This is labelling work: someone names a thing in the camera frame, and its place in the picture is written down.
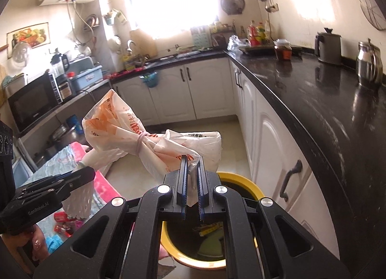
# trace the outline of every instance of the floor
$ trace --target floor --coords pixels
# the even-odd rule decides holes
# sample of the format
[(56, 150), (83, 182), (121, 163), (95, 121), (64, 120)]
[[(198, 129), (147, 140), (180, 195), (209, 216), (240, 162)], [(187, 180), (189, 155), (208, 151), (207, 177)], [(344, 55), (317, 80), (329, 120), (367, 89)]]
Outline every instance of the floor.
[[(250, 178), (250, 171), (244, 140), (237, 120), (227, 122), (191, 122), (173, 125), (177, 132), (218, 131), (221, 134), (222, 151), (218, 171), (227, 171)], [(157, 186), (159, 182), (153, 178), (134, 155), (126, 155), (111, 166), (107, 180), (126, 199), (141, 197), (147, 190)], [(161, 262), (173, 265), (171, 258)], [(165, 279), (222, 279), (225, 271), (200, 271), (175, 262), (177, 266)]]

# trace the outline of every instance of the picture frame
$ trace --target picture frame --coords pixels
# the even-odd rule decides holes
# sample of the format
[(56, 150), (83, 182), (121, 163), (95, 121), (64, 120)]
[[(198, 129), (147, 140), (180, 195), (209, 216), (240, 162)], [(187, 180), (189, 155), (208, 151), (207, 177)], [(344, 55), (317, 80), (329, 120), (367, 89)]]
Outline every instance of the picture frame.
[(48, 22), (30, 25), (7, 33), (7, 56), (12, 57), (13, 48), (20, 41), (25, 41), (31, 48), (51, 43)]

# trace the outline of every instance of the plastic bag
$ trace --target plastic bag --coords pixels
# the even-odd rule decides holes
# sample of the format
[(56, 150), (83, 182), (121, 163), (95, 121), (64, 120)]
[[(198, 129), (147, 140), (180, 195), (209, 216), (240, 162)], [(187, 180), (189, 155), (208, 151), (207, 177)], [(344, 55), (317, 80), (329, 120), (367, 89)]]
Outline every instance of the plastic bag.
[(239, 47), (249, 47), (250, 41), (248, 39), (239, 39), (237, 35), (229, 37), (228, 50), (238, 50)]
[(166, 173), (179, 169), (182, 155), (187, 155), (189, 206), (197, 202), (195, 169), (200, 156), (206, 170), (213, 172), (221, 159), (218, 132), (178, 133), (168, 129), (165, 134), (149, 134), (130, 106), (112, 89), (90, 110), (82, 125), (93, 149), (78, 167), (90, 166), (96, 171), (126, 154), (133, 154), (161, 184)]

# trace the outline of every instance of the kettle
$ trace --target kettle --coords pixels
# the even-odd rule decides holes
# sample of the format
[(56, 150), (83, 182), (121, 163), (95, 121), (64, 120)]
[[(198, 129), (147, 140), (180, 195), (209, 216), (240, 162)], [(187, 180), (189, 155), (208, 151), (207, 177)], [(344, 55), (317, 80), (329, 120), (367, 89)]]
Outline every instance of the kettle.
[(55, 55), (51, 59), (51, 65), (55, 73), (55, 77), (63, 75), (70, 68), (67, 55), (59, 53), (58, 49), (55, 50)]
[(332, 65), (340, 66), (342, 56), (340, 49), (340, 38), (338, 34), (333, 34), (332, 29), (324, 28), (326, 33), (320, 33), (315, 37), (315, 55), (318, 60)]
[(377, 88), (382, 83), (383, 64), (381, 50), (367, 41), (358, 43), (357, 74), (359, 84), (367, 88)]

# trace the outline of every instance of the glass jar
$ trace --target glass jar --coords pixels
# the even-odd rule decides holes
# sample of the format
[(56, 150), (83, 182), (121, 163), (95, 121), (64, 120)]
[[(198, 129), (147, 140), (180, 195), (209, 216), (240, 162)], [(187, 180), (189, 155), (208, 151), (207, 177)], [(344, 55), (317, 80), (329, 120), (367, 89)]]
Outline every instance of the glass jar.
[(273, 42), (275, 44), (275, 53), (277, 60), (286, 61), (291, 60), (292, 48), (290, 42), (285, 39), (278, 39)]

